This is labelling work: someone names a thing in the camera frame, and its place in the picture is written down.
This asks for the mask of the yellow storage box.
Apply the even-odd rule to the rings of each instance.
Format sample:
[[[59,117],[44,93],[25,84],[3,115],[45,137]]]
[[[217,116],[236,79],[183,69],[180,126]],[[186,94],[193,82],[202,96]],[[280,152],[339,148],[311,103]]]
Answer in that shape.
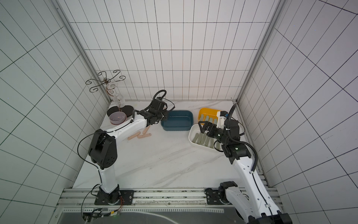
[[[213,123],[217,127],[222,127],[224,125],[225,120],[228,118],[228,112],[220,111],[212,108],[201,108],[198,115],[198,122],[200,121],[200,116],[204,115],[204,121],[206,116],[209,116],[213,119]]]

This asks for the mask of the white storage box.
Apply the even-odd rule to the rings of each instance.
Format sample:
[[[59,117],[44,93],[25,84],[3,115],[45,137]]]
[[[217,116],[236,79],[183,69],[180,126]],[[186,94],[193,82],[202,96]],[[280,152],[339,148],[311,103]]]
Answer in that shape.
[[[194,124],[189,131],[189,143],[193,147],[207,149],[215,152],[221,152],[222,147],[216,139],[208,137],[207,133],[201,133],[198,124]]]

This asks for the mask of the dark teal storage box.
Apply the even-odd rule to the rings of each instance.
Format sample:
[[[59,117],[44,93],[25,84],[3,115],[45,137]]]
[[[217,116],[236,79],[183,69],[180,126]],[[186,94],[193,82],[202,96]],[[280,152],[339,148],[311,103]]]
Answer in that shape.
[[[188,110],[173,110],[167,120],[161,121],[165,131],[189,131],[193,124],[193,113]]]

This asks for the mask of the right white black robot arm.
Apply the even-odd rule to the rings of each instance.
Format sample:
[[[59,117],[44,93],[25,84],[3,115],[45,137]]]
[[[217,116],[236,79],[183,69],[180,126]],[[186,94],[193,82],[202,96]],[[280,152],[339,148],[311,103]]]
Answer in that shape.
[[[231,165],[238,172],[246,193],[236,183],[223,182],[219,186],[219,199],[232,204],[246,224],[291,224],[287,213],[282,213],[261,181],[257,171],[257,153],[254,148],[240,140],[239,124],[234,119],[224,121],[221,127],[208,121],[200,121],[201,133],[216,139]]]

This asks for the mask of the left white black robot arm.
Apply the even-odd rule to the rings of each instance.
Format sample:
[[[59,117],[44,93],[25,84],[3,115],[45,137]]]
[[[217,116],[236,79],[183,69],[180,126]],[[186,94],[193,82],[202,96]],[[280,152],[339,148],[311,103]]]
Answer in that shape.
[[[116,180],[114,164],[118,158],[117,146],[135,132],[163,120],[169,110],[164,96],[153,97],[148,107],[134,110],[132,118],[108,130],[99,129],[93,136],[88,155],[90,164],[99,172],[100,185],[97,197],[105,204],[116,205],[121,200],[120,187]]]

